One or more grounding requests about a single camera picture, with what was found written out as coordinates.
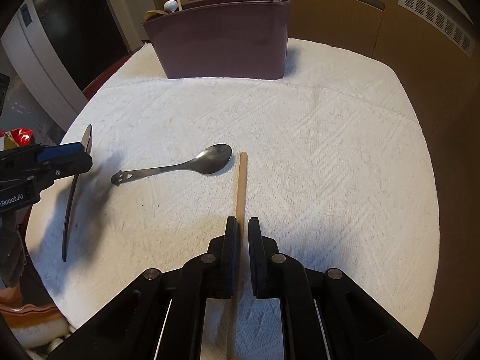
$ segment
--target metal spoon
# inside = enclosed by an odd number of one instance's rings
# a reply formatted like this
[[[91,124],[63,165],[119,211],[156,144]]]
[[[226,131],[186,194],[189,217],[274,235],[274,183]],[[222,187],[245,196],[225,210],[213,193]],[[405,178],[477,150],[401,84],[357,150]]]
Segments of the metal spoon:
[[[112,184],[119,186],[123,183],[143,179],[144,177],[157,175],[159,173],[169,172],[171,170],[194,170],[203,175],[210,175],[223,169],[229,163],[231,156],[232,148],[229,145],[221,143],[207,147],[195,158],[177,165],[129,170],[125,172],[119,170],[112,176],[110,181]]]

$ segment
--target metal screw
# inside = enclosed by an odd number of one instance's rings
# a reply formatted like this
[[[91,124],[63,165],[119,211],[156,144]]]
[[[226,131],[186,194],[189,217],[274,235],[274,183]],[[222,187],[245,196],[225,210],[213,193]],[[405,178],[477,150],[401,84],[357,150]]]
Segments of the metal screw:
[[[342,277],[342,271],[340,271],[337,268],[332,268],[332,269],[328,270],[327,275],[328,275],[329,278],[332,278],[334,280],[338,280],[339,278]]]
[[[205,253],[203,254],[200,259],[205,263],[205,264],[210,264],[210,263],[213,263],[217,257],[215,257],[213,254],[211,253]]]
[[[148,268],[143,272],[143,277],[147,280],[156,279],[159,275],[159,271],[157,268]]]
[[[277,263],[277,264],[282,264],[285,262],[287,258],[282,255],[281,253],[275,253],[273,256],[272,256],[272,261],[274,263]]]

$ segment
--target table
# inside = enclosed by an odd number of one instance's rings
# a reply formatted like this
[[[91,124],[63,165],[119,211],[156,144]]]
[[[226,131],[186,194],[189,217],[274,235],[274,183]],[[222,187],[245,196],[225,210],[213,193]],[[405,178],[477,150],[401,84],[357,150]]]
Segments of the table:
[[[438,264],[434,174],[417,117],[395,73],[353,52],[289,40],[285,77],[168,80],[147,45],[98,91],[63,143],[93,125],[94,166],[42,192],[27,247],[69,322],[82,325],[144,269],[180,268],[206,252],[234,215],[238,157],[248,152],[246,219],[305,267],[338,267],[410,332],[425,321]],[[213,176],[177,171],[116,187],[110,177],[186,161],[227,143]],[[236,352],[283,358],[278,301],[254,300],[247,238]],[[224,358],[225,301],[208,302],[202,358]]]

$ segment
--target black door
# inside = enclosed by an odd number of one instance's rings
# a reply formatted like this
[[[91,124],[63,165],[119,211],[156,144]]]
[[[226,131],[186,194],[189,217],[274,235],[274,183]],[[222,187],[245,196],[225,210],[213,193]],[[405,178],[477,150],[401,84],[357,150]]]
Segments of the black door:
[[[58,57],[80,90],[128,55],[106,0],[33,0]]]

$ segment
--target knife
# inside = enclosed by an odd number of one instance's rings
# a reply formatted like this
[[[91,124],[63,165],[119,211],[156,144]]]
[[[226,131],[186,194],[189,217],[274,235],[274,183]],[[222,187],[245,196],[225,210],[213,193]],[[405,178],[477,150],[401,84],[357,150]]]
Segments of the knife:
[[[83,133],[82,145],[85,148],[85,152],[89,155],[92,151],[92,125],[89,124]],[[65,223],[63,225],[63,240],[61,246],[61,258],[63,262],[67,261],[67,240],[68,240],[68,225],[70,222],[71,205],[74,201],[75,187],[77,186],[78,175],[73,177],[73,181],[70,187],[70,195],[68,196],[67,211],[65,213]]]

